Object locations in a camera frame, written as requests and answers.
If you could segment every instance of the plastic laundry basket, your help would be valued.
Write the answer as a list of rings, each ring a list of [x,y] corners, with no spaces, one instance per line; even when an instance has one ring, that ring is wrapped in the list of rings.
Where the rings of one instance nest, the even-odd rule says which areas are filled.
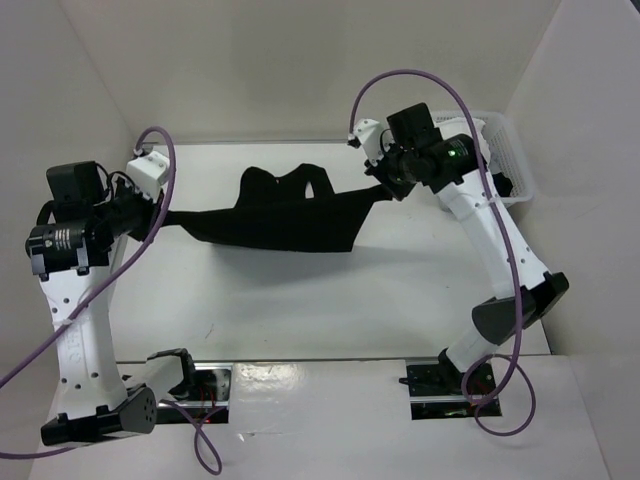
[[[442,111],[433,112],[431,116],[435,122],[444,122],[463,115],[460,111]],[[504,204],[509,206],[531,200],[535,191],[533,176],[511,121],[496,112],[471,111],[471,116],[486,123],[482,136],[489,144],[491,163],[495,162],[513,183],[511,196],[502,199]]]

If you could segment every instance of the black cloth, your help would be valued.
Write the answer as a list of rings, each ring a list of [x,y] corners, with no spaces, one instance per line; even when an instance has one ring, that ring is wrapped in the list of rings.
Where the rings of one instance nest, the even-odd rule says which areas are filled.
[[[313,198],[305,198],[307,185]],[[283,177],[257,167],[240,181],[235,207],[170,211],[164,226],[180,225],[203,242],[296,252],[350,252],[375,202],[391,200],[382,187],[338,193],[324,168],[302,164]]]

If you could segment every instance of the purple cord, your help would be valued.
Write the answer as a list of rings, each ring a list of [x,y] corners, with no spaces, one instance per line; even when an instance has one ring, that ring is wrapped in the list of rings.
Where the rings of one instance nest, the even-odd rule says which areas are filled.
[[[484,193],[487,200],[491,200],[492,195],[491,195],[491,188],[489,187],[489,182],[487,181],[487,168],[482,158],[482,153],[480,151],[480,142],[478,141],[478,133],[476,132],[475,126],[473,124],[473,118],[471,117],[471,112],[465,105],[464,101],[462,100],[462,97],[460,97],[460,95],[453,89],[453,87],[451,87],[451,85],[449,85],[447,82],[442,80],[440,77],[437,77],[436,75],[433,75],[428,72],[424,72],[422,70],[401,69],[401,70],[391,70],[389,72],[381,73],[380,75],[377,75],[376,77],[372,78],[364,85],[364,87],[362,87],[360,92],[358,92],[358,95],[353,103],[353,108],[351,109],[351,117],[349,119],[349,133],[353,133],[353,128],[356,122],[356,113],[358,111],[358,106],[360,105],[360,101],[362,100],[362,97],[364,96],[365,92],[369,90],[371,86],[378,83],[380,80],[383,80],[388,77],[395,77],[398,75],[413,75],[416,77],[422,77],[422,78],[431,80],[437,83],[438,85],[440,85],[442,88],[444,88],[454,98],[454,100],[460,107],[460,110],[462,110],[464,118],[467,120],[467,123],[469,124],[469,129],[471,130],[471,137],[473,139],[473,147],[476,153],[476,161],[478,162],[478,169],[480,171],[480,180],[482,181],[482,187],[484,189]],[[525,430],[533,420],[533,416],[536,410],[536,396],[533,390],[533,385],[529,380],[529,377],[526,375],[524,370],[522,370],[522,368],[518,365],[518,359],[520,357],[520,348],[522,346],[522,330],[524,327],[524,318],[522,316],[522,292],[520,291],[520,277],[518,275],[518,268],[515,261],[515,255],[513,253],[513,248],[511,246],[511,240],[509,239],[507,227],[505,226],[504,221],[502,220],[502,216],[500,215],[500,211],[498,210],[497,205],[493,202],[490,202],[489,206],[491,208],[491,211],[493,212],[493,216],[496,219],[496,223],[498,224],[498,229],[500,230],[500,234],[502,235],[502,240],[504,242],[505,249],[507,250],[509,266],[511,268],[511,276],[513,278],[513,290],[514,290],[515,304],[516,304],[515,305],[515,308],[516,308],[515,341],[513,344],[513,353],[511,357],[508,357],[506,355],[499,355],[499,354],[487,355],[481,358],[480,360],[478,360],[476,363],[474,363],[465,372],[464,376],[462,377],[461,387],[462,387],[462,393],[464,394],[465,398],[469,402],[474,403],[474,400],[471,398],[471,396],[469,395],[469,391],[467,390],[467,384],[469,382],[469,378],[471,377],[471,374],[480,365],[482,365],[483,363],[485,363],[486,361],[490,360],[493,357],[504,358],[506,360],[509,360],[509,367],[507,368],[507,371],[505,372],[502,381],[498,384],[498,386],[496,386],[496,388],[491,393],[485,395],[482,398],[482,400],[476,403],[478,405],[478,408],[476,408],[475,410],[476,422],[478,423],[480,428],[482,428],[485,432],[490,433],[492,435],[499,436],[499,437],[509,437],[512,435],[517,435],[518,433]],[[505,389],[505,387],[511,381],[511,377],[513,376],[513,373],[515,372],[516,369],[520,372],[520,374],[524,378],[525,382],[527,383],[527,387],[529,388],[529,392],[531,393],[531,412],[527,417],[527,419],[525,420],[525,422],[514,430],[511,430],[508,432],[498,432],[495,430],[491,430],[482,424],[482,422],[478,417],[478,413],[482,409],[482,407],[489,404],[494,398],[498,396],[498,394],[500,394],[500,392],[502,392]]]
[[[169,203],[171,203],[171,198],[173,197],[173,189],[175,187],[176,180],[176,150],[173,145],[173,140],[169,133],[162,127],[149,127],[142,134],[136,143],[136,149],[140,149],[142,147],[142,143],[145,138],[152,133],[157,132],[164,137],[164,140],[167,144],[167,148],[169,150],[169,180],[167,185],[167,193],[165,194],[164,200],[162,202],[162,206],[160,207],[160,213],[158,213],[158,217],[156,218],[153,227],[151,227],[151,231],[145,238],[140,248],[136,250],[136,252],[127,260],[120,268],[118,268],[115,272],[111,274],[109,278],[107,278],[104,282],[98,285],[94,290],[87,295],[87,297],[78,303],[78,306],[71,312],[69,315],[69,320],[75,320],[80,312],[84,310],[89,303],[93,301],[98,295],[104,292],[109,286],[113,284],[124,272],[129,270],[131,266],[138,261],[138,259],[142,256],[142,254],[149,248],[149,246],[153,243],[155,236],[158,234],[158,230],[162,227],[164,223],[164,219],[167,216],[167,212],[169,211]],[[64,334],[68,330],[71,324],[62,325],[55,332],[51,334],[49,338],[47,338],[42,345],[36,348],[32,353],[27,355],[27,357],[22,360],[13,370],[11,370],[7,375],[0,379],[0,390],[4,388],[4,386],[9,383],[16,375],[18,375],[22,370],[24,370],[31,362],[33,362],[36,358],[38,358],[42,352],[44,352],[47,348],[53,345],[58,338]],[[52,450],[49,452],[42,453],[25,453],[25,454],[14,454],[14,453],[4,453],[0,452],[0,459],[4,460],[31,460],[36,458],[46,458],[51,457],[53,455],[59,455],[61,453],[66,453],[72,448],[60,448],[58,450]]]
[[[191,425],[193,425],[193,428],[196,429],[195,434],[193,435],[193,449],[196,452],[196,458],[198,459],[198,462],[200,463],[202,468],[204,468],[211,475],[216,475],[216,476],[220,475],[222,473],[222,460],[220,459],[220,455],[218,454],[216,447],[213,446],[213,443],[211,443],[211,440],[209,440],[209,437],[207,437],[207,435],[202,430],[202,426],[213,415],[218,413],[220,410],[224,410],[224,407],[214,408],[209,413],[207,413],[205,417],[202,420],[200,420],[200,422],[198,423],[191,415],[189,415],[189,412],[187,412],[186,409],[178,405],[176,402],[173,402],[171,400],[162,400],[162,403],[166,403],[167,405],[170,405],[171,407],[175,408],[178,412],[182,414],[184,418],[187,419],[187,421]],[[207,462],[205,462],[204,458],[202,458],[202,455],[200,454],[200,446],[198,445],[198,437],[201,437],[204,440],[204,443],[207,445],[207,448],[209,449],[209,451],[213,454],[214,457],[216,457],[216,462],[218,463],[218,470],[214,470],[213,468],[211,468],[209,465],[207,465]]]

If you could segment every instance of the purple cable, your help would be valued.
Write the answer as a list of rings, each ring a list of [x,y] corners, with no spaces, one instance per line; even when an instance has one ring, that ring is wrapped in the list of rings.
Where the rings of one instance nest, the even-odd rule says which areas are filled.
[[[349,133],[351,134],[353,133],[353,129],[356,122],[356,113],[358,111],[358,106],[360,105],[360,101],[362,100],[362,97],[364,96],[365,92],[369,90],[369,88],[371,88],[374,84],[378,83],[380,80],[383,80],[388,77],[395,77],[398,75],[413,75],[416,77],[422,77],[422,78],[431,80],[437,83],[438,85],[440,85],[442,88],[444,88],[454,98],[454,100],[460,107],[460,110],[462,110],[464,118],[467,120],[467,123],[469,124],[469,129],[471,130],[471,137],[473,139],[473,147],[476,153],[476,161],[478,162],[478,169],[480,171],[480,180],[482,181],[482,187],[484,189],[484,193],[487,200],[488,201],[491,200],[492,195],[491,195],[491,188],[489,187],[489,182],[487,181],[487,168],[482,158],[482,153],[480,151],[480,142],[478,141],[478,133],[476,132],[475,126],[473,124],[473,118],[471,117],[471,112],[465,105],[464,101],[462,100],[462,97],[460,97],[458,92],[456,92],[453,89],[453,87],[451,87],[451,85],[449,85],[447,82],[442,80],[440,77],[437,77],[436,75],[433,75],[428,72],[424,72],[422,70],[400,69],[400,70],[391,70],[389,72],[381,73],[380,75],[377,75],[376,77],[372,78],[364,85],[364,87],[362,87],[360,92],[358,92],[358,95],[353,103],[353,108],[351,109],[351,117],[349,119]],[[467,390],[467,384],[469,382],[469,378],[471,377],[471,374],[480,365],[482,365],[483,363],[485,363],[486,361],[490,360],[493,357],[509,360],[509,367],[507,368],[507,371],[505,372],[502,381],[496,386],[496,388],[491,393],[485,395],[480,401],[476,402],[478,407],[475,409],[475,419],[478,425],[480,426],[480,428],[482,428],[485,432],[490,433],[492,435],[496,435],[499,437],[509,437],[512,435],[517,435],[518,433],[525,430],[529,426],[529,424],[531,424],[531,421],[533,420],[533,416],[536,411],[536,396],[533,390],[533,385],[529,380],[529,377],[526,375],[524,370],[522,370],[522,368],[518,365],[518,359],[520,357],[520,348],[522,346],[522,330],[524,327],[524,318],[522,316],[522,292],[520,291],[520,277],[518,275],[518,268],[515,261],[515,254],[513,253],[513,248],[511,246],[511,240],[509,239],[507,227],[505,226],[504,221],[502,220],[502,216],[500,215],[500,211],[498,210],[498,207],[493,202],[490,202],[489,206],[491,208],[491,211],[493,212],[493,216],[496,219],[496,223],[498,225],[498,229],[500,230],[500,234],[502,236],[505,249],[507,250],[507,257],[509,259],[509,266],[511,268],[511,276],[513,278],[513,290],[514,290],[515,308],[516,308],[515,340],[513,344],[513,353],[511,357],[508,357],[506,355],[494,354],[494,355],[487,355],[481,358],[465,372],[464,376],[462,377],[461,387],[462,387],[462,393],[464,394],[465,398],[469,402],[474,403],[474,400],[471,398],[469,391]],[[482,409],[482,407],[489,404],[494,398],[498,396],[498,394],[500,394],[500,392],[504,390],[504,388],[511,381],[511,377],[513,376],[513,373],[515,372],[516,369],[520,372],[520,374],[524,378],[527,384],[527,387],[529,388],[529,392],[531,393],[531,412],[527,417],[527,419],[525,420],[525,422],[514,430],[511,430],[508,432],[498,432],[495,430],[491,430],[485,425],[483,425],[482,422],[480,421],[478,417],[479,411]]]
[[[140,135],[140,138],[138,138],[138,141],[136,143],[137,150],[142,147],[144,140],[152,132],[157,132],[164,137],[164,140],[167,144],[167,149],[169,150],[169,160],[170,160],[167,193],[164,196],[164,200],[162,202],[162,206],[160,207],[160,212],[158,213],[158,217],[156,218],[156,221],[153,224],[153,227],[151,227],[151,231],[149,231],[147,238],[145,238],[144,242],[142,242],[142,245],[140,245],[140,248],[138,248],[138,250],[136,250],[136,252],[133,255],[131,255],[131,258],[129,258],[129,260],[127,260],[120,268],[118,268],[115,272],[113,272],[113,274],[111,274],[109,278],[107,278],[104,282],[102,282],[94,290],[92,290],[91,293],[89,293],[89,295],[87,295],[87,297],[84,300],[78,303],[78,306],[69,315],[69,320],[71,320],[72,322],[78,317],[78,315],[80,315],[80,312],[82,312],[82,310],[84,310],[87,307],[87,305],[89,305],[89,303],[91,303],[98,295],[100,295],[107,288],[109,288],[109,286],[111,286],[113,282],[115,282],[118,278],[120,278],[122,274],[124,274],[127,270],[129,270],[129,268],[131,268],[131,266],[138,261],[138,259],[142,256],[142,254],[153,243],[155,236],[158,234],[158,230],[160,230],[160,227],[162,227],[162,224],[164,223],[164,219],[167,216],[167,212],[169,211],[169,204],[171,203],[171,198],[173,197],[173,189],[175,187],[175,180],[176,180],[176,150],[173,145],[173,140],[171,139],[171,136],[162,127],[149,127],[144,132],[142,132],[142,134]],[[4,386],[7,383],[9,383],[16,375],[18,375],[22,370],[24,370],[31,362],[33,362],[36,358],[38,358],[42,354],[42,352],[44,352],[47,348],[53,345],[56,342],[56,340],[58,340],[58,338],[60,338],[64,334],[64,332],[66,332],[69,329],[70,326],[71,324],[62,325],[60,328],[58,328],[58,330],[52,333],[51,336],[42,343],[42,345],[36,348],[32,353],[27,355],[27,357],[24,360],[22,360],[22,362],[20,362],[13,370],[11,370],[7,375],[2,377],[2,379],[0,379],[0,390],[4,388]],[[46,458],[46,457],[51,457],[53,455],[59,455],[61,453],[65,453],[70,450],[73,450],[73,449],[60,448],[58,450],[51,450],[49,452],[23,453],[23,454],[0,452],[0,459],[31,460],[36,458]]]
[[[187,412],[186,409],[178,405],[176,402],[173,402],[171,400],[162,400],[162,403],[166,403],[167,405],[170,405],[171,407],[175,408],[178,412],[182,414],[184,418],[187,419],[187,421],[191,425],[193,425],[193,428],[196,429],[195,434],[193,435],[193,449],[196,452],[196,458],[198,459],[198,462],[200,463],[202,468],[204,468],[211,475],[216,475],[216,476],[220,475],[222,473],[222,460],[220,459],[220,455],[218,454],[216,447],[213,446],[213,443],[211,443],[211,440],[209,440],[209,437],[207,437],[207,435],[202,430],[202,426],[213,415],[218,413],[220,410],[224,410],[224,407],[214,408],[209,413],[207,413],[207,415],[205,415],[205,417],[202,420],[200,420],[200,422],[198,423],[196,420],[194,420],[194,418],[191,415],[189,415],[189,412]],[[198,445],[198,437],[201,437],[204,440],[204,443],[207,445],[207,448],[209,449],[209,451],[213,454],[214,457],[216,457],[216,462],[218,463],[218,470],[214,470],[213,468],[211,468],[209,465],[207,465],[207,462],[205,462],[204,458],[202,458],[202,455],[200,454],[200,447]]]

